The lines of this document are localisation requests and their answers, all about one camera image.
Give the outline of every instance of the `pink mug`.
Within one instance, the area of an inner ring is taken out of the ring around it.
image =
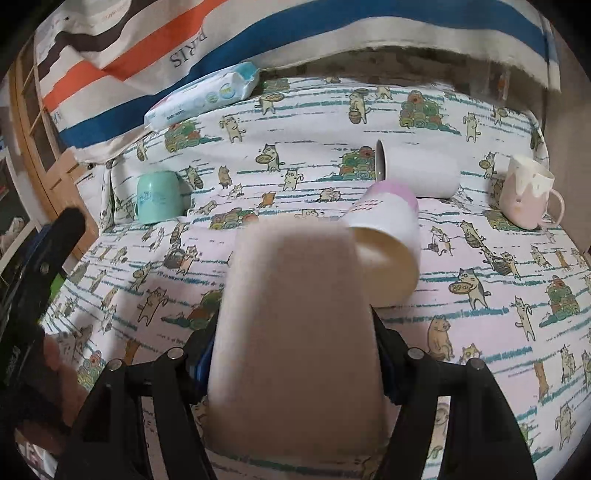
[[[564,216],[564,199],[552,188],[554,175],[540,163],[524,155],[512,155],[505,184],[501,190],[499,207],[514,224],[533,230],[538,226],[553,228]],[[550,193],[560,202],[560,215],[554,223],[542,222]]]

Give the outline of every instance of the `plastic package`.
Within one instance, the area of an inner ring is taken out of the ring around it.
[[[192,116],[248,98],[259,70],[250,61],[205,75],[167,95],[144,115],[144,125],[162,130]]]

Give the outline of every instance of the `green object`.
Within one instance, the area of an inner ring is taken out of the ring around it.
[[[178,178],[173,171],[142,175],[137,186],[137,219],[144,225],[164,222],[183,214]]]

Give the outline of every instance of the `tipped over white mug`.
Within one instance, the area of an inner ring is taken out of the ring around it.
[[[353,230],[369,304],[389,307],[412,295],[420,275],[418,202],[392,180],[373,184],[341,217]]]

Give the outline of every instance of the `bed sheet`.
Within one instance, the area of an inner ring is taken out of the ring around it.
[[[562,229],[522,231],[497,209],[509,155],[548,161],[535,120],[432,86],[270,80],[260,97],[152,134],[107,165],[107,230],[43,319],[48,332],[76,337],[79,381],[90,389],[109,359],[149,361],[203,328],[248,222],[279,214],[338,220],[374,181],[378,139],[417,156],[445,149],[462,169],[452,199],[419,200],[420,282],[405,305],[380,317],[438,359],[482,358],[538,477],[552,478],[591,420],[591,275]],[[191,209],[141,226],[133,222],[135,184],[154,170],[178,172]],[[458,281],[474,288],[462,294]],[[437,476],[448,412],[442,398],[424,478]],[[148,403],[144,413],[148,443],[157,444]],[[206,402],[194,416],[206,430]],[[382,453],[288,465],[208,450],[220,478],[264,479],[369,479]],[[157,449],[150,455],[155,478],[165,478]]]

